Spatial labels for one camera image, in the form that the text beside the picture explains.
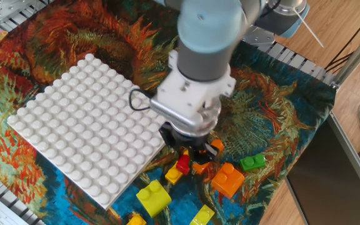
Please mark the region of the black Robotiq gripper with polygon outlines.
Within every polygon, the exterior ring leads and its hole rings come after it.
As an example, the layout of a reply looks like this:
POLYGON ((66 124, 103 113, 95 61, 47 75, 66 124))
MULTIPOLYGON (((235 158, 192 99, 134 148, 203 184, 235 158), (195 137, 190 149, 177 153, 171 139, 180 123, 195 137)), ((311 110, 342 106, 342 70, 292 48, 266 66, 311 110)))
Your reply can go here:
POLYGON ((164 122, 159 128, 159 133, 165 144, 173 149, 179 157, 181 148, 195 151, 195 161, 198 164, 206 164, 215 160, 219 154, 219 149, 208 144, 209 134, 203 136, 187 136, 175 130, 170 122, 164 122))

